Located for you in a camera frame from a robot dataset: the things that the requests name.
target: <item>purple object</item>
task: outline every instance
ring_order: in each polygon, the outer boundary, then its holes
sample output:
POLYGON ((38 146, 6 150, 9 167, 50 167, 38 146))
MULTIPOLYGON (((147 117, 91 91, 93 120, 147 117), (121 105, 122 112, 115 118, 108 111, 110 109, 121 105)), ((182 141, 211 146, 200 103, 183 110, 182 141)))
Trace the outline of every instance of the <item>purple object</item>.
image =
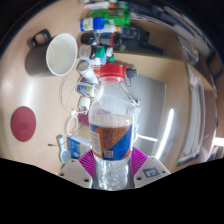
POLYGON ((130 159, 130 169, 133 178, 147 159, 148 156, 146 156, 143 152, 133 147, 130 159))
POLYGON ((95 174, 95 160, 93 156, 93 150, 86 152, 78 159, 78 161, 93 178, 95 174))
POLYGON ((89 126, 89 112, 86 115, 79 114, 78 119, 79 119, 79 123, 89 126))

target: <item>mug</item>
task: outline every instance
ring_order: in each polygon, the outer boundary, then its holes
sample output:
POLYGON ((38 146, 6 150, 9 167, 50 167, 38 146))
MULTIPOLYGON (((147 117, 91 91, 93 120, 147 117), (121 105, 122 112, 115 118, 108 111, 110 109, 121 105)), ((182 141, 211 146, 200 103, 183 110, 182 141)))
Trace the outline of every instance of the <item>mug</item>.
POLYGON ((77 43, 75 38, 62 33, 52 38, 49 31, 44 29, 32 39, 32 48, 27 55, 25 67, 34 76, 64 76, 75 65, 77 59, 77 43), (44 43, 37 41, 37 35, 43 35, 44 43))

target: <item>light fixture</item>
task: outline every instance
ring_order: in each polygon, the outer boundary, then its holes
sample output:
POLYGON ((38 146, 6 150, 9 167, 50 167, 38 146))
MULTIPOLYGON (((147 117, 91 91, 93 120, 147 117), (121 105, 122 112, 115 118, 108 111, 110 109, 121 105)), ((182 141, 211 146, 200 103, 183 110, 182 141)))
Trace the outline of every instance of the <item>light fixture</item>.
POLYGON ((224 147, 224 138, 214 138, 213 144, 224 147))
POLYGON ((171 126, 172 126, 172 123, 173 123, 173 115, 174 115, 174 110, 171 109, 170 112, 169 112, 165 133, 164 133, 163 139, 160 143, 158 152, 156 154, 156 159, 158 159, 158 160, 160 159, 160 156, 162 155, 162 152, 163 152, 164 147, 166 145, 166 142, 167 142, 167 139, 168 139, 168 136, 169 136, 169 133, 170 133, 170 129, 171 129, 171 126))
POLYGON ((142 139, 145 139, 145 140, 148 140, 148 141, 152 141, 152 142, 157 142, 158 141, 158 139, 156 139, 156 138, 146 137, 146 136, 143 136, 143 135, 139 135, 138 133, 137 133, 137 135, 138 135, 139 138, 142 138, 142 139))

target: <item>green bottle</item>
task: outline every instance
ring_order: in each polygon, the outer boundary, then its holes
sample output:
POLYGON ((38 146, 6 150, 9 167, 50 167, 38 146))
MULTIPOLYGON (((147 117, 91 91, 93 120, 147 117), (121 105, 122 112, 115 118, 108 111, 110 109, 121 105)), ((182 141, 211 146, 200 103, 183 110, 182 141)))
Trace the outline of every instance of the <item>green bottle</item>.
POLYGON ((128 2, 125 1, 119 1, 117 3, 112 3, 110 4, 110 8, 114 8, 114 9, 126 9, 128 10, 128 2))
POLYGON ((128 10, 96 10, 90 11, 87 17, 104 17, 106 24, 125 26, 130 24, 130 12, 128 10))

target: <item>red circle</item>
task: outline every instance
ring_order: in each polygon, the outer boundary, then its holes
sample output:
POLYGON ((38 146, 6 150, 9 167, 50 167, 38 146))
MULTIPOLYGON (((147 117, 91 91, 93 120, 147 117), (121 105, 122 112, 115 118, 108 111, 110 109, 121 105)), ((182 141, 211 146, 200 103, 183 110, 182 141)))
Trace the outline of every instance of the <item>red circle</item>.
POLYGON ((11 129, 14 137, 20 142, 30 140, 36 129, 36 117, 28 107, 20 107, 12 115, 11 129))

